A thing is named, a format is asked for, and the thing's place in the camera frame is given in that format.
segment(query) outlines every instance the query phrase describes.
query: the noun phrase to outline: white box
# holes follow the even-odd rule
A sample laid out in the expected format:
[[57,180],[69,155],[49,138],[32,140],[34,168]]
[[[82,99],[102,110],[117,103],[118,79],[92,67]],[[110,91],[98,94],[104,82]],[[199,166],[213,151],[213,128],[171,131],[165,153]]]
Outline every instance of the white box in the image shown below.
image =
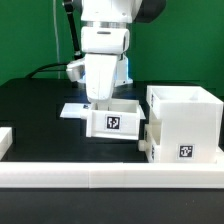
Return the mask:
[[116,139],[138,139],[141,107],[137,100],[112,99],[109,110],[97,110],[96,104],[83,109],[87,120],[86,136]]
[[223,102],[201,87],[148,86],[150,162],[214,163]]

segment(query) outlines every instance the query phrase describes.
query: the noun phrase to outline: black table surface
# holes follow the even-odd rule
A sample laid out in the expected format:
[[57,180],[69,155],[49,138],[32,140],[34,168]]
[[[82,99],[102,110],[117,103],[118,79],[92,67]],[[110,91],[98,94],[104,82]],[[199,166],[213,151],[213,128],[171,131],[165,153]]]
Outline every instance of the black table surface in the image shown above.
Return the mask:
[[[145,93],[139,82],[115,97],[138,99],[147,111]],[[61,119],[64,103],[72,102],[87,99],[68,80],[2,85],[0,126],[13,127],[14,139],[3,161],[147,162],[136,141],[86,138],[84,121]],[[223,209],[223,189],[0,189],[2,224],[222,224]]]

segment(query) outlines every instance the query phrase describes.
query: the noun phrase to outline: white robot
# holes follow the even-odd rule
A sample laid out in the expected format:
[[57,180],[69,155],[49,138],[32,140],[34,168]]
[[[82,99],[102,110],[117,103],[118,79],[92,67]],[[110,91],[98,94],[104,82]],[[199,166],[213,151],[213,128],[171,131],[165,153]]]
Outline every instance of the white robot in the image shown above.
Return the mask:
[[[126,25],[138,14],[140,22],[155,19],[164,9],[166,0],[65,0],[64,6],[65,3],[70,11],[78,9],[82,13],[81,20],[86,23],[81,31],[81,49],[85,57],[68,64],[67,74],[72,82],[85,82],[87,98],[94,105],[94,111],[109,110],[113,115],[110,105],[114,87],[132,83],[125,56],[130,40]],[[88,123],[87,116],[81,117]]]

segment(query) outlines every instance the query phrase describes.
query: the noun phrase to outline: green wall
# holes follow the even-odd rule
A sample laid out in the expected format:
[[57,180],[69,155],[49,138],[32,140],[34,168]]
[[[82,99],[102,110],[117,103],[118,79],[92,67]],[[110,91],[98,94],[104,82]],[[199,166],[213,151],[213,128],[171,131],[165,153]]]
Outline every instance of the green wall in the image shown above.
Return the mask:
[[[69,61],[67,18],[61,0],[57,6],[61,61]],[[1,1],[0,84],[56,62],[52,7],[52,0]],[[75,18],[80,28],[78,13]],[[168,0],[157,20],[130,29],[128,56],[135,80],[189,81],[224,96],[223,0]]]

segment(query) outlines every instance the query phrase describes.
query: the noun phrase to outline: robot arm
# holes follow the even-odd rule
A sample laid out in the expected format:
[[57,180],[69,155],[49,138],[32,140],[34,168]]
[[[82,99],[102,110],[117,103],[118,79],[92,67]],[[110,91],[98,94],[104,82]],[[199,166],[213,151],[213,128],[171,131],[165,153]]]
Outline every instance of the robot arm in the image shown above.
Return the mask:
[[127,59],[124,52],[129,47],[130,39],[126,24],[134,20],[151,21],[165,7],[166,0],[68,1],[82,12],[81,20],[86,22],[81,34],[85,59],[71,62],[67,69],[68,75],[75,77],[73,81],[76,81],[80,78],[77,67],[80,64],[81,70],[85,67],[88,100],[96,103],[99,109],[106,110],[112,97],[115,77],[127,77],[127,74],[120,74],[127,70],[127,65],[123,63]]

